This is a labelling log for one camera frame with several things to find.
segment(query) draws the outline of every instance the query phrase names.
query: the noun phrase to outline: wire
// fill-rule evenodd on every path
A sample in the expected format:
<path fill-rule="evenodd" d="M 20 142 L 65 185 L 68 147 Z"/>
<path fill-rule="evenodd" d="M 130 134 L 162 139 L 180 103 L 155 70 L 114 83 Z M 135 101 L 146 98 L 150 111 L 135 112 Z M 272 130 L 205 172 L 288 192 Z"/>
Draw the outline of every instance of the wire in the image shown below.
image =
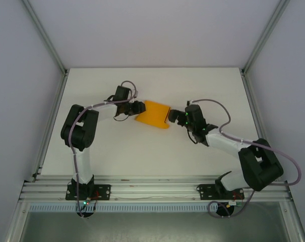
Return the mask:
<path fill-rule="evenodd" d="M 190 139 L 194 144 L 197 144 L 197 143 L 198 143 L 196 140 L 193 140 L 193 138 L 191 137 L 191 134 L 189 133 L 189 130 L 187 130 L 187 134 L 188 134 L 189 139 Z"/>
<path fill-rule="evenodd" d="M 96 191 L 96 201 L 95 201 L 95 203 L 94 203 L 94 208 L 93 208 L 93 211 L 95 212 L 95 210 L 96 210 L 96 204 L 97 204 L 97 200 L 98 200 L 98 197 L 99 197 L 99 194 L 98 194 L 98 191 Z"/>
<path fill-rule="evenodd" d="M 113 98 L 114 95 L 109 96 L 106 100 L 104 100 L 104 102 L 111 102 L 111 98 Z"/>
<path fill-rule="evenodd" d="M 113 198 L 118 198 L 118 199 L 126 199 L 126 200 L 140 200 L 140 199 L 150 199 L 150 198 L 186 198 L 188 196 L 184 196 L 184 197 L 166 197 L 166 196 L 151 196 L 151 197 L 144 197 L 144 198 L 122 198 L 122 197 L 116 197 L 116 196 L 112 196 Z"/>
<path fill-rule="evenodd" d="M 91 198 L 91 199 L 98 199 L 98 196 L 99 196 L 98 191 L 95 191 L 95 193 L 96 193 L 96 197 Z"/>
<path fill-rule="evenodd" d="M 121 83 L 121 85 L 123 85 L 124 83 L 130 83 L 133 85 L 134 87 L 134 90 L 135 90 L 135 93 L 137 92 L 137 87 L 136 85 L 131 82 L 131 81 L 124 81 Z M 79 196 L 79 185 L 80 185 L 80 179 L 79 179 L 79 175 L 78 175 L 78 167 L 77 167 L 77 159 L 76 159 L 76 151 L 75 151 L 75 148 L 73 147 L 72 145 L 72 133 L 74 131 L 74 128 L 78 122 L 78 120 L 82 117 L 82 115 L 87 111 L 87 110 L 90 110 L 92 108 L 96 108 L 96 107 L 100 107 L 100 106 L 104 106 L 106 104 L 117 104 L 117 103 L 123 103 L 123 102 L 129 102 L 131 101 L 133 98 L 134 98 L 135 94 L 133 96 L 131 96 L 129 99 L 127 100 L 122 100 L 122 101 L 111 101 L 111 102 L 103 102 L 103 103 L 99 103 L 99 104 L 96 104 L 96 105 L 92 105 L 92 106 L 88 106 L 86 108 L 83 109 L 83 111 L 80 112 L 80 114 L 77 116 L 77 118 L 75 119 L 72 127 L 71 127 L 71 130 L 70 130 L 70 133 L 68 135 L 68 144 L 73 152 L 73 160 L 74 160 L 74 167 L 75 167 L 75 173 L 76 173 L 76 201 L 77 201 L 77 207 L 78 207 L 78 210 L 80 211 L 80 215 L 81 217 L 83 218 L 84 215 L 83 213 L 81 212 L 81 205 L 80 205 L 80 196 Z"/>
<path fill-rule="evenodd" d="M 127 120 L 128 117 L 129 117 L 129 115 L 128 115 L 125 119 L 122 119 L 122 120 L 117 120 L 115 117 L 113 117 L 113 119 L 114 119 L 115 121 L 118 121 L 118 122 L 123 122 L 123 121 Z"/>
<path fill-rule="evenodd" d="M 239 198 L 241 198 L 242 203 L 243 203 L 243 197 L 240 194 L 238 194 L 235 191 L 233 191 L 233 196 L 234 196 L 234 201 L 236 200 L 236 197 L 239 197 Z"/>
<path fill-rule="evenodd" d="M 224 124 L 222 124 L 222 125 L 219 127 L 219 129 L 218 129 L 219 132 L 220 132 L 220 134 L 221 134 L 222 136 L 224 136 L 224 137 L 226 137 L 226 138 L 228 138 L 228 139 L 230 139 L 230 140 L 233 140 L 233 141 L 246 143 L 246 144 L 249 144 L 249 145 L 257 146 L 257 147 L 260 147 L 260 148 L 262 148 L 262 149 L 266 149 L 266 150 L 270 150 L 270 151 L 272 151 L 272 152 L 278 153 L 278 154 L 284 156 L 285 158 L 287 158 L 288 160 L 290 160 L 290 161 L 294 164 L 294 166 L 296 167 L 297 172 L 298 172 L 298 178 L 297 178 L 295 181 L 293 181 L 293 182 L 291 182 L 291 183 L 283 183 L 283 184 L 271 183 L 270 185 L 272 185 L 272 186 L 293 186 L 293 185 L 296 185 L 297 183 L 299 183 L 299 181 L 301 180 L 301 176 L 302 176 L 301 168 L 300 168 L 300 166 L 298 165 L 298 163 L 297 163 L 292 157 L 290 157 L 289 155 L 283 153 L 283 152 L 280 151 L 280 150 L 277 150 L 277 149 L 274 149 L 274 148 L 271 148 L 271 147 L 268 147 L 268 146 L 265 146 L 265 145 L 257 144 L 257 143 L 254 143 L 254 142 L 252 142 L 252 141 L 243 140 L 243 139 L 241 140 L 241 139 L 238 139 L 238 138 L 236 138 L 236 137 L 232 137 L 232 136 L 230 136 L 230 135 L 224 133 L 224 132 L 222 131 L 223 127 L 225 127 L 226 125 L 228 125 L 228 124 L 231 122 L 231 115 L 229 114 L 227 108 L 226 108 L 223 104 L 221 104 L 219 101 L 216 101 L 216 100 L 213 100 L 213 99 L 198 99 L 198 100 L 192 101 L 192 103 L 200 102 L 200 101 L 215 102 L 215 103 L 217 103 L 218 105 L 220 105 L 220 106 L 224 109 L 224 111 L 226 112 L 227 117 L 228 117 L 228 121 L 225 122 Z M 246 209 L 247 205 L 249 204 L 250 200 L 252 199 L 252 197 L 253 197 L 253 195 L 254 195 L 254 192 L 255 192 L 255 190 L 252 191 L 250 197 L 248 198 L 248 200 L 246 201 L 246 203 L 244 204 L 244 206 L 241 208 L 241 210 L 239 210 L 239 211 L 238 211 L 236 214 L 234 214 L 234 215 L 229 215 L 229 212 L 228 212 L 228 210 L 226 209 L 226 207 L 225 207 L 222 203 L 219 203 L 219 202 L 217 202 L 217 201 L 211 201 L 211 202 L 208 204 L 208 214 L 209 214 L 210 216 L 214 217 L 214 218 L 230 218 L 230 217 L 236 217 L 236 216 L 238 216 L 239 214 L 241 214 L 241 213 Z M 227 217 L 223 217 L 223 216 L 219 217 L 219 216 L 213 215 L 213 214 L 210 212 L 210 205 L 212 205 L 213 203 L 217 203 L 218 205 L 220 205 L 221 207 L 223 207 L 223 208 L 225 209 L 225 211 L 227 212 L 228 216 L 227 216 Z"/>

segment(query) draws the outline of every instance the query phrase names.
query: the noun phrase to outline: gray wall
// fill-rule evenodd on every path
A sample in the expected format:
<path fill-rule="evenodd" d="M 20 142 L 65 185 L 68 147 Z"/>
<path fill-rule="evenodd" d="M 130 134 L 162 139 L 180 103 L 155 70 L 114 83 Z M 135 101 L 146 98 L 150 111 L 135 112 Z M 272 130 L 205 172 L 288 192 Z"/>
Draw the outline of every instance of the gray wall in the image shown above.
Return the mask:
<path fill-rule="evenodd" d="M 21 3 L 0 1 L 0 241 L 31 175 L 60 76 Z"/>
<path fill-rule="evenodd" d="M 294 157 L 291 191 L 305 228 L 305 0 L 290 1 L 249 74 L 271 145 Z M 296 170 L 283 160 L 286 178 Z"/>
<path fill-rule="evenodd" d="M 243 67 L 279 0 L 30 0 L 64 65 Z"/>

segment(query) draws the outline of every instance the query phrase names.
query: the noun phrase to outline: white table surface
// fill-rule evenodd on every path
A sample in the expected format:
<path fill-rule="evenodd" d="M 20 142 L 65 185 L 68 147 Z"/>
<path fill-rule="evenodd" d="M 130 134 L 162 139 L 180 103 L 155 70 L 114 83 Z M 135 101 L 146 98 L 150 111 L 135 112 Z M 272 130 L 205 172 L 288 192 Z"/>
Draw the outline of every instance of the white table surface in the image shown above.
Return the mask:
<path fill-rule="evenodd" d="M 139 99 L 181 110 L 187 100 L 216 99 L 232 116 L 226 132 L 246 139 L 258 138 L 238 68 L 71 69 L 42 175 L 74 173 L 72 152 L 60 138 L 71 106 L 100 103 L 114 94 L 124 80 L 136 84 Z M 200 105 L 206 122 L 220 126 L 227 121 L 225 112 L 217 104 L 201 102 Z M 222 151 L 194 145 L 183 127 L 170 123 L 170 128 L 163 130 L 137 122 L 134 116 L 124 122 L 107 119 L 98 123 L 90 152 L 94 175 L 221 175 L 240 167 L 237 159 Z"/>

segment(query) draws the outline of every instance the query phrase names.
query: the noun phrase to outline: robotic arm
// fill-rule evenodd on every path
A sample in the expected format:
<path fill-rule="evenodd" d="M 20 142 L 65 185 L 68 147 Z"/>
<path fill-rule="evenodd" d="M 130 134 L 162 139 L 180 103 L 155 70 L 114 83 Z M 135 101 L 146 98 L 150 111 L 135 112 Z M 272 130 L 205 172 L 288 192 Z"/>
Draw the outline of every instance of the robotic arm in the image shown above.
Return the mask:
<path fill-rule="evenodd" d="M 272 151 L 245 144 L 241 138 L 237 142 L 224 137 L 217 126 L 206 123 L 199 105 L 188 103 L 185 112 L 171 110 L 168 119 L 172 123 L 177 120 L 177 124 L 185 127 L 188 134 L 191 132 L 196 140 L 195 144 L 220 149 L 239 159 L 241 170 L 229 171 L 215 181 L 215 189 L 219 195 L 248 187 L 261 191 L 283 175 L 282 166 Z M 254 143 L 269 146 L 264 139 L 258 139 Z"/>
<path fill-rule="evenodd" d="M 84 204 L 88 204 L 89 200 L 95 196 L 97 189 L 94 185 L 94 175 L 90 164 L 89 147 L 94 141 L 97 123 L 108 118 L 116 117 L 122 113 L 125 115 L 136 115 L 144 112 L 145 104 L 139 101 L 129 102 L 129 94 L 132 94 L 130 88 L 118 86 L 116 93 L 111 95 L 106 104 L 86 110 L 78 120 L 72 132 L 72 146 L 76 153 L 76 165 L 79 177 L 79 200 L 85 200 Z M 64 140 L 65 145 L 69 145 L 69 134 L 75 120 L 84 110 L 83 106 L 73 105 L 63 125 L 60 137 Z M 68 186 L 66 195 L 67 200 L 75 200 L 77 193 L 77 174 L 74 167 L 74 175 L 71 185 Z"/>

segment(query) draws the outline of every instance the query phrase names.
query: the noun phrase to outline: purple cable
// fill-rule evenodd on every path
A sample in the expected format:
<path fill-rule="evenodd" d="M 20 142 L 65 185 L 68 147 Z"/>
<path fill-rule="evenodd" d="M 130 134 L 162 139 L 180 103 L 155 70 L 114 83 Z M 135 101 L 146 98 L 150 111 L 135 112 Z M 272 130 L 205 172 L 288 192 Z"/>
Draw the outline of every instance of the purple cable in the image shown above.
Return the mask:
<path fill-rule="evenodd" d="M 79 212 L 80 212 L 81 217 L 84 217 L 84 215 L 83 215 L 83 213 L 82 213 L 82 211 L 81 211 L 81 205 L 80 205 L 80 197 L 79 197 L 79 184 L 80 184 L 80 182 L 79 182 L 79 176 L 78 176 L 76 151 L 75 151 L 75 148 L 74 148 L 73 145 L 72 145 L 72 133 L 73 133 L 73 131 L 74 131 L 74 128 L 75 128 L 75 126 L 76 126 L 78 120 L 81 118 L 81 116 L 82 116 L 87 110 L 92 109 L 92 108 L 95 108 L 95 107 L 104 106 L 104 105 L 106 105 L 106 104 L 117 104 L 117 103 L 122 103 L 122 102 L 129 102 L 129 101 L 131 101 L 133 98 L 135 98 L 135 96 L 137 95 L 137 87 L 136 87 L 136 85 L 135 85 L 133 82 L 131 82 L 131 81 L 123 81 L 123 82 L 121 83 L 121 86 L 122 86 L 124 83 L 130 83 L 130 84 L 133 85 L 133 87 L 134 87 L 134 95 L 133 95 L 133 96 L 131 96 L 129 99 L 123 100 L 123 101 L 103 102 L 103 103 L 99 103 L 99 104 L 92 105 L 92 106 L 88 106 L 88 107 L 84 108 L 84 110 L 81 111 L 80 114 L 79 114 L 79 115 L 77 116 L 77 118 L 75 119 L 75 121 L 74 121 L 74 123 L 73 123 L 73 125 L 72 125 L 72 127 L 71 127 L 70 133 L 69 133 L 69 135 L 68 135 L 68 144 L 70 145 L 70 148 L 72 149 L 72 152 L 73 152 L 73 160 L 74 160 L 74 167 L 75 167 L 75 173 L 76 173 L 76 182 L 77 182 L 77 184 L 76 184 L 76 197 L 77 197 L 76 200 L 77 200 L 77 207 L 78 207 L 78 210 L 79 210 Z"/>
<path fill-rule="evenodd" d="M 291 183 L 283 183 L 283 184 L 271 183 L 271 184 L 270 184 L 271 186 L 293 186 L 293 185 L 296 185 L 297 183 L 299 183 L 299 181 L 301 180 L 301 176 L 302 176 L 301 169 L 300 169 L 300 166 L 298 165 L 298 163 L 297 163 L 292 157 L 290 157 L 289 155 L 283 153 L 283 152 L 280 151 L 280 150 L 277 150 L 277 149 L 274 149 L 274 148 L 271 148 L 271 147 L 268 147 L 268 146 L 265 146 L 265 145 L 257 144 L 257 143 L 254 143 L 254 142 L 252 142 L 252 141 L 241 140 L 241 139 L 238 139 L 238 138 L 236 138 L 236 137 L 232 137 L 232 136 L 230 136 L 230 135 L 224 133 L 224 132 L 222 131 L 223 127 L 225 127 L 226 125 L 228 125 L 228 124 L 231 122 L 231 115 L 229 114 L 227 108 L 226 108 L 223 104 L 221 104 L 220 102 L 218 102 L 218 101 L 216 101 L 216 100 L 213 100 L 213 99 L 198 99 L 198 100 L 192 101 L 192 103 L 200 102 L 200 101 L 215 102 L 215 103 L 217 103 L 218 105 L 220 105 L 220 106 L 225 110 L 225 112 L 226 112 L 226 114 L 227 114 L 227 116 L 228 116 L 228 121 L 225 122 L 224 124 L 222 124 L 222 125 L 219 127 L 219 129 L 218 129 L 219 132 L 220 132 L 220 134 L 221 134 L 222 136 L 224 136 L 224 137 L 226 137 L 226 138 L 228 138 L 228 139 L 230 139 L 230 140 L 233 140 L 233 141 L 243 142 L 243 143 L 245 143 L 245 144 L 257 146 L 257 147 L 260 147 L 260 148 L 263 148 L 263 149 L 270 150 L 270 151 L 272 151 L 272 152 L 278 153 L 278 154 L 284 156 L 285 158 L 287 158 L 288 160 L 290 160 L 290 161 L 294 164 L 294 166 L 296 167 L 297 172 L 298 172 L 298 178 L 297 178 L 294 182 L 291 182 Z M 235 216 L 239 215 L 242 211 L 244 211 L 245 208 L 246 208 L 246 206 L 249 204 L 249 202 L 250 202 L 250 200 L 251 200 L 251 198 L 252 198 L 254 192 L 255 192 L 255 191 L 253 190 L 253 192 L 251 193 L 250 197 L 248 198 L 248 200 L 247 200 L 246 203 L 244 204 L 243 208 L 242 208 L 239 212 L 237 212 L 237 213 L 234 214 L 234 215 L 231 215 L 231 216 L 228 216 L 228 217 L 223 217 L 223 218 L 235 217 Z M 210 212 L 210 205 L 213 204 L 213 203 L 218 203 L 218 202 L 216 202 L 216 201 L 211 201 L 211 202 L 208 204 L 208 213 L 209 213 L 209 215 L 211 215 L 211 216 L 214 217 L 214 218 L 222 218 L 222 217 L 218 217 L 218 216 L 215 216 L 215 215 L 211 214 L 211 212 Z M 227 210 L 226 207 L 225 207 L 225 205 L 223 205 L 222 203 L 218 203 L 218 204 L 219 204 L 221 207 L 223 207 L 223 208 L 225 209 L 225 211 L 227 212 L 227 214 L 229 214 L 229 213 L 228 213 L 228 210 Z"/>

